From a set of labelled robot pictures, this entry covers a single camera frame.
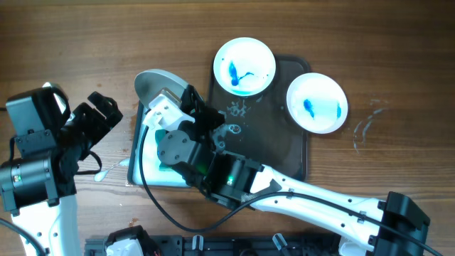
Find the cleaned white plate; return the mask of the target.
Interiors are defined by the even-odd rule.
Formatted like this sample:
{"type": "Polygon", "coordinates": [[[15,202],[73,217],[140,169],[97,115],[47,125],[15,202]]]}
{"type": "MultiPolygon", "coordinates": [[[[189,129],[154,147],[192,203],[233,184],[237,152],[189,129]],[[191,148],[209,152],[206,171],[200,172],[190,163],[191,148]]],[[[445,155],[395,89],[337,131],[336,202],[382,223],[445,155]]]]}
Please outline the cleaned white plate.
{"type": "Polygon", "coordinates": [[[149,103],[164,88],[180,99],[189,83],[179,76],[161,69],[150,69],[139,73],[134,79],[134,88],[139,101],[148,107],[149,103]]]}

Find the white plate blue stain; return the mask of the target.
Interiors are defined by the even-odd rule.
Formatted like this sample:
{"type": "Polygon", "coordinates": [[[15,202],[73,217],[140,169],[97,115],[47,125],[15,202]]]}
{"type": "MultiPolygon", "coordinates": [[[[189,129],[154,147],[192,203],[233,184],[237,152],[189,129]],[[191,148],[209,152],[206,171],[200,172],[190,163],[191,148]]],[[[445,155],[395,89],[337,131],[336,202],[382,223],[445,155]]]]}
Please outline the white plate blue stain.
{"type": "Polygon", "coordinates": [[[286,95],[291,118],[314,134],[328,134],[341,128],[348,116],[348,101],[341,86],[320,73],[295,78],[286,95]]]}

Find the green scrubbing sponge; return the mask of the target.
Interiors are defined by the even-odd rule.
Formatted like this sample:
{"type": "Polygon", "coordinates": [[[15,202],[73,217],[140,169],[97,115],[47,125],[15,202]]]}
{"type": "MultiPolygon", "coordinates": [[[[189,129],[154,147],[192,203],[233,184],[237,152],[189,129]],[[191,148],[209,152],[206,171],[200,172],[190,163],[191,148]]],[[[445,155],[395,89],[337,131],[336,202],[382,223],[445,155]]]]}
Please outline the green scrubbing sponge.
{"type": "MultiPolygon", "coordinates": [[[[155,131],[155,134],[154,134],[156,145],[159,145],[160,141],[165,136],[166,136],[166,130],[165,129],[157,129],[155,131]]],[[[163,171],[163,172],[172,171],[172,169],[169,166],[161,163],[160,160],[158,160],[158,162],[159,162],[159,171],[163,171]]]]}

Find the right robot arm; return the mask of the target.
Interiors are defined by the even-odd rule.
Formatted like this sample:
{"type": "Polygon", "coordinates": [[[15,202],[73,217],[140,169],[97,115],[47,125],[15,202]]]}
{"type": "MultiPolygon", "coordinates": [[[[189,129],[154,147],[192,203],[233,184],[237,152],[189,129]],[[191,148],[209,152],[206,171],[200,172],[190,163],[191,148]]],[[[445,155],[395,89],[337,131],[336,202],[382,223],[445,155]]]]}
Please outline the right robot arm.
{"type": "Polygon", "coordinates": [[[342,255],[422,255],[429,217],[409,197],[385,200],[336,193],[288,177],[271,166],[217,151],[213,133],[225,118],[190,85],[157,93],[159,160],[208,200],[236,214],[246,207],[288,215],[342,238],[342,255]]]}

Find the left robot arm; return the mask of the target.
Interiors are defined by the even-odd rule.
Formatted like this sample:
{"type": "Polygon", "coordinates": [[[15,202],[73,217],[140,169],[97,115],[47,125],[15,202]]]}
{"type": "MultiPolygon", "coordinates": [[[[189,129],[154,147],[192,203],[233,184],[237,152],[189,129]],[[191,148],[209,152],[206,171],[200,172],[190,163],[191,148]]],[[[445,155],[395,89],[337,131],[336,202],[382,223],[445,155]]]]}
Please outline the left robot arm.
{"type": "Polygon", "coordinates": [[[123,118],[111,97],[93,92],[70,109],[65,93],[50,85],[10,97],[6,111],[16,131],[1,165],[1,198],[27,255],[80,255],[75,177],[79,162],[123,118]]]}

